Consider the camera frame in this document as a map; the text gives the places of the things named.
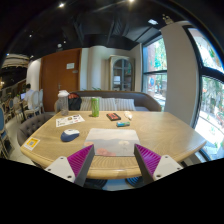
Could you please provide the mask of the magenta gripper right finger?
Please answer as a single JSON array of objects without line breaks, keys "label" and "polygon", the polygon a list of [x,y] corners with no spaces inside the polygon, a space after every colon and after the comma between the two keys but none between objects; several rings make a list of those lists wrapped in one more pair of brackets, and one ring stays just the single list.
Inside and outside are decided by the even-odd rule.
[{"label": "magenta gripper right finger", "polygon": [[134,145],[134,155],[145,184],[160,180],[182,169],[182,166],[169,155],[160,156],[139,144]]}]

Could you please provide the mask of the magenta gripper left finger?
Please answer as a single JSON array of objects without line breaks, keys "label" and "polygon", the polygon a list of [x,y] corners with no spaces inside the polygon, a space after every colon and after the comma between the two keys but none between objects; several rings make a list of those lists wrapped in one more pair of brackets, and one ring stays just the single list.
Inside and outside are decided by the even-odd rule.
[{"label": "magenta gripper left finger", "polygon": [[46,171],[83,187],[94,155],[94,146],[90,145],[69,157],[60,156]]}]

